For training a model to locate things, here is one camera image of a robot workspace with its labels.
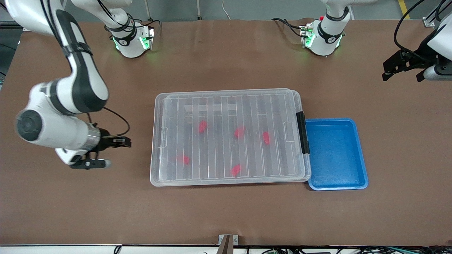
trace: transparent lid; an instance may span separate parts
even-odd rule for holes
[[[307,181],[289,89],[160,94],[155,100],[155,186]]]

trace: red piece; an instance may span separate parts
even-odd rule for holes
[[[190,163],[190,158],[186,155],[183,156],[182,161],[185,165],[188,165]]]
[[[237,164],[232,168],[232,176],[236,177],[239,173],[240,173],[240,164]]]
[[[264,139],[264,143],[266,145],[270,145],[270,135],[268,134],[268,132],[263,132],[262,138]]]
[[[182,162],[184,165],[190,164],[190,157],[186,155],[181,155],[177,157],[178,162]]]
[[[199,131],[199,133],[204,133],[206,131],[206,129],[207,129],[207,122],[202,120],[199,123],[198,131]]]
[[[243,138],[244,135],[245,135],[245,127],[239,127],[234,132],[234,136],[236,138]]]

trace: robotic arm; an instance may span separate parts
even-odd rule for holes
[[[24,140],[55,148],[61,160],[73,168],[104,168],[98,159],[107,147],[130,147],[127,137],[111,136],[76,115],[101,110],[108,89],[100,76],[76,20],[59,0],[7,0],[11,16],[30,31],[54,35],[71,66],[68,77],[35,85],[28,105],[17,115],[17,133]],[[90,152],[96,153],[91,159]]]
[[[423,69],[417,81],[452,80],[452,15],[444,18],[438,28],[429,34],[417,50],[400,49],[383,63],[384,81],[394,74],[412,69]]]
[[[344,28],[350,20],[349,5],[370,4],[377,0],[321,0],[326,5],[324,17],[315,20],[302,28],[304,47],[314,54],[327,56],[339,47],[344,35]]]
[[[154,29],[137,25],[132,16],[122,9],[129,6],[132,0],[72,0],[72,3],[105,24],[105,29],[113,35],[116,49],[125,57],[135,58],[151,49]]]

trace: brown table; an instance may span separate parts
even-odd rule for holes
[[[24,33],[0,92],[0,243],[445,245],[452,238],[452,83],[416,71],[381,80],[396,50],[396,21],[351,21],[328,58],[301,49],[271,21],[164,23],[155,52],[122,57],[100,23],[81,27],[110,90],[108,106],[132,125],[132,148],[108,149],[109,169],[69,169],[29,144],[14,118],[30,88],[70,73],[55,39]],[[430,33],[408,20],[400,42]],[[308,118],[355,120],[369,187],[311,191],[306,183],[154,187],[149,181],[159,93],[287,87]],[[125,126],[93,113],[112,133]]]

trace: blue tray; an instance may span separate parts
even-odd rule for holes
[[[306,119],[314,190],[355,190],[369,184],[358,130],[350,118]]]

